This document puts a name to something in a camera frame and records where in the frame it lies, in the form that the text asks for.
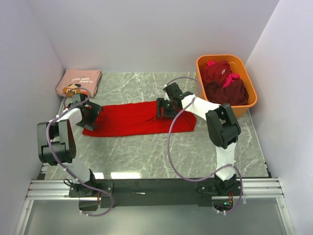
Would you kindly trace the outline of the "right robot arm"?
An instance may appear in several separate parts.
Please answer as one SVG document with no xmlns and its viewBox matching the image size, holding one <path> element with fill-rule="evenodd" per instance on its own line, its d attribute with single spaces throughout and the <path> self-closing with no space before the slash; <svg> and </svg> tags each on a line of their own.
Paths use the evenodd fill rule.
<svg viewBox="0 0 313 235">
<path fill-rule="evenodd" d="M 213 187 L 204 187 L 200 191 L 213 195 L 228 194 L 234 189 L 239 176 L 234 167 L 234 152 L 241 133 L 232 107 L 228 103 L 211 103 L 191 92 L 183 92 L 175 82 L 165 85 L 163 90 L 168 97 L 156 100 L 157 118 L 172 118 L 168 136 L 171 136 L 178 118 L 190 112 L 206 121 L 209 138 L 216 147 L 216 171 L 197 180 L 211 179 Z"/>
</svg>

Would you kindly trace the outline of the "bright red t-shirt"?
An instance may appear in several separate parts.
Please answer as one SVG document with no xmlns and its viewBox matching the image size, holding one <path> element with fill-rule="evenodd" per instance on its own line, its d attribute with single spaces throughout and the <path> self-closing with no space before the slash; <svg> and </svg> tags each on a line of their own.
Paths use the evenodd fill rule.
<svg viewBox="0 0 313 235">
<path fill-rule="evenodd" d="M 84 129 L 90 137 L 125 137 L 168 133 L 172 119 L 157 118 L 157 102 L 139 102 L 103 107 L 96 119 L 96 128 Z"/>
</svg>

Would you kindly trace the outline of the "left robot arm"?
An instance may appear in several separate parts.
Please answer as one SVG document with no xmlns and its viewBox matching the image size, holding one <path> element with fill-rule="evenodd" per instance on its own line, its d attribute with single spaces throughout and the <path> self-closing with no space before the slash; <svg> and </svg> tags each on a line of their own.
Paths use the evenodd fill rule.
<svg viewBox="0 0 313 235">
<path fill-rule="evenodd" d="M 64 183 L 78 195 L 91 197 L 97 194 L 98 185 L 91 169 L 76 159 L 73 127 L 96 129 L 95 121 L 103 107 L 89 101 L 89 93 L 74 93 L 72 102 L 55 119 L 37 124 L 38 156 L 42 163 L 60 166 L 71 180 Z"/>
</svg>

